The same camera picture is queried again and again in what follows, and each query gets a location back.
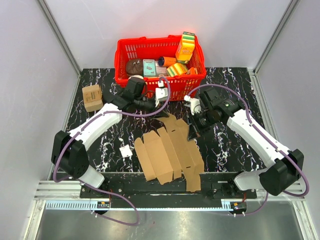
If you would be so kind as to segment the brown cardboard box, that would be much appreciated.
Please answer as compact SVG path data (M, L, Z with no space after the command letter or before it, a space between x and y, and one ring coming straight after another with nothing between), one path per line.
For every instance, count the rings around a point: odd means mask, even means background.
M184 177L187 192L200 191L204 161L196 142L187 139L188 124L172 114L157 120L164 127L144 133L134 141L145 179L164 185Z

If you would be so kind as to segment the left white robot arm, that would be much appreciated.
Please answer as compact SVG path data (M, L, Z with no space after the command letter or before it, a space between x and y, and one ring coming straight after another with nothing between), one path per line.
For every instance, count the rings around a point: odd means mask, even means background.
M107 195L105 177L90 165L87 151L109 128L118 124L123 116L145 118L159 116L169 103L171 86L166 77L157 81L153 98L148 100L144 91L146 82L142 76L134 75L126 86L109 98L106 104L86 122L75 129L59 131L52 148L51 162L54 165L53 180L60 182L57 171L63 170L69 177L91 186L98 198Z

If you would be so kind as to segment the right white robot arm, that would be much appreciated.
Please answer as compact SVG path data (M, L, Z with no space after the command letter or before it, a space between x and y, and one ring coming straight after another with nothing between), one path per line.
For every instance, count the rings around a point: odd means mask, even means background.
M239 198L246 190L265 190L277 196L301 178L304 155L299 149L290 150L272 137L250 115L245 103L237 96L223 98L208 88L194 98L184 96L190 108L187 139L208 133L221 123L238 134L258 154L265 168L243 171L227 186L228 194Z

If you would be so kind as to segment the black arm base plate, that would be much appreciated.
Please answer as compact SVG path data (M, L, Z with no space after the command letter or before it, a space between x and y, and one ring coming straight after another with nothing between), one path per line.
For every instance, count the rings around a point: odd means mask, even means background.
M174 196L188 194L187 182L184 177L161 185L157 179L146 181L142 172L106 172L102 174L106 182L101 186L105 191L111 191L124 197L137 196ZM200 175L201 190L195 195L214 199L254 200L257 198L255 190L240 191L232 186L231 180L235 172L205 172Z

